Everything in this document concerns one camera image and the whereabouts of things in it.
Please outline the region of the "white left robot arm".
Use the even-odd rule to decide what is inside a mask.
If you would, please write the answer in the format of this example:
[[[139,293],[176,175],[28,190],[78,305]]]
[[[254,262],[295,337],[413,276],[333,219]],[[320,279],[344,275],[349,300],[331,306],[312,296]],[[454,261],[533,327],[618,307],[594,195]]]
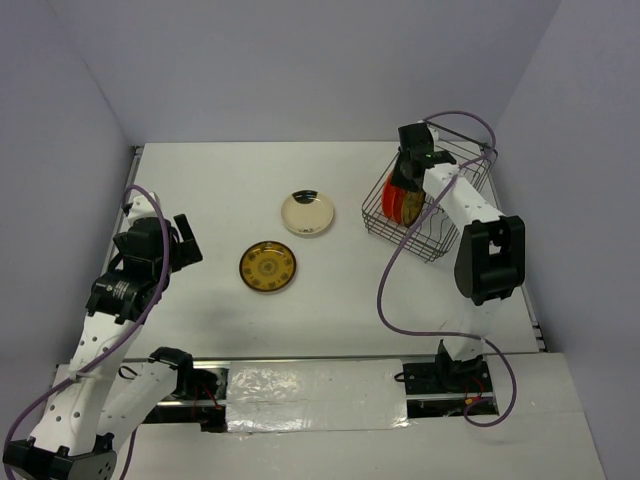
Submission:
[[[187,217],[131,221],[114,238],[116,257],[92,285],[83,332],[65,380],[45,395],[40,423],[8,437],[3,464],[15,479],[109,479],[118,451],[156,404],[195,389],[191,354],[160,347],[114,399],[118,370],[169,276],[202,261]]]

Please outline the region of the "yellow patterned plate brown rim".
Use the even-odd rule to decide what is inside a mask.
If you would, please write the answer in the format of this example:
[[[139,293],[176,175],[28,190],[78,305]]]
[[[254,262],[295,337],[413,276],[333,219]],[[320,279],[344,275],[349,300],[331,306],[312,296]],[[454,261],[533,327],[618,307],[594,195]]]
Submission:
[[[411,227],[419,218],[426,194],[423,191],[407,192],[401,207],[401,222],[405,227]]]

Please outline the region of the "cream plate floral print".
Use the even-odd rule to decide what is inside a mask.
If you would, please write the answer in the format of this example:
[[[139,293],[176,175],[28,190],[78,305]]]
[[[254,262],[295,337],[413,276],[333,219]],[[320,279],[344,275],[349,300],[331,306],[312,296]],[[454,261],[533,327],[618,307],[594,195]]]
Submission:
[[[335,217],[335,206],[329,197],[317,190],[299,190],[283,201],[280,209],[284,227],[292,234],[316,237],[325,233]]]

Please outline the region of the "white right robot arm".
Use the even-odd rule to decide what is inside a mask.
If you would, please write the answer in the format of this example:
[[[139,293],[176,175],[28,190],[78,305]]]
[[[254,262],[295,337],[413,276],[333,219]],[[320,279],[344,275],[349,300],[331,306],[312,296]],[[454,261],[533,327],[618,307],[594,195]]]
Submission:
[[[425,121],[400,127],[398,135],[390,185],[405,194],[424,193],[432,199],[400,244],[408,242],[435,208],[444,211],[460,235],[453,277],[465,307],[459,324],[441,334],[434,369],[437,384],[456,391],[480,377],[486,337],[496,312],[524,283],[525,224],[519,216],[507,216],[494,207],[465,177],[470,167],[495,154],[494,144],[483,147],[478,157],[463,161],[436,148]]]

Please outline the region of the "orange plate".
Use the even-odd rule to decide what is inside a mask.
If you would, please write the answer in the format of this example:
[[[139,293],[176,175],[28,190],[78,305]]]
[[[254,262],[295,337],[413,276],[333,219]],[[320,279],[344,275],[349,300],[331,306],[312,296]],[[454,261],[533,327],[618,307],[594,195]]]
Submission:
[[[403,225],[403,205],[406,196],[406,191],[393,187],[392,188],[392,219],[399,225]]]
[[[394,220],[394,202],[396,197],[396,188],[391,184],[391,178],[388,177],[381,194],[381,208],[384,216]]]

